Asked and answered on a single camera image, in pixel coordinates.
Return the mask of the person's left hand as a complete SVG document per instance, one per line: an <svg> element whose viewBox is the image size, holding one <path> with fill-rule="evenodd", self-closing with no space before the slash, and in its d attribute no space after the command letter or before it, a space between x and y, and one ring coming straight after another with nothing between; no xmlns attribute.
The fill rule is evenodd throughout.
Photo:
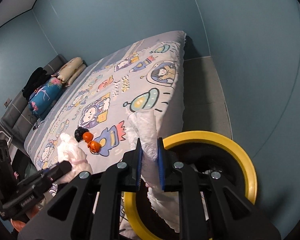
<svg viewBox="0 0 300 240"><path fill-rule="evenodd" d="M24 228L26 223L31 220L39 211L39 207L35 205L34 207L32 207L32 209L29 209L22 216L18 217L18 219L10 219L13 228L17 232L20 232Z"/></svg>

